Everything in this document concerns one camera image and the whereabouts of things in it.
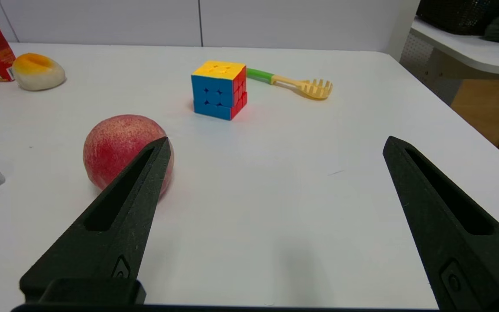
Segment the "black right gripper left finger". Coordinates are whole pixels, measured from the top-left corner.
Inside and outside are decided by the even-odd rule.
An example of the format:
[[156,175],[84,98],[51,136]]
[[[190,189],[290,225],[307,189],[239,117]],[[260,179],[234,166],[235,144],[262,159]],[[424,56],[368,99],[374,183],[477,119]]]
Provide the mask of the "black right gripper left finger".
[[20,278],[26,303],[143,304],[137,280],[172,148],[147,144]]

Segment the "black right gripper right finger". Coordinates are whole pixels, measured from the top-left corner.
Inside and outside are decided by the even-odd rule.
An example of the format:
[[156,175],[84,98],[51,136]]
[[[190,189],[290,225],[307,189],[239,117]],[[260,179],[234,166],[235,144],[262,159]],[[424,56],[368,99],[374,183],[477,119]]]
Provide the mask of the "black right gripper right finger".
[[383,156],[438,308],[499,310],[499,222],[408,142]]

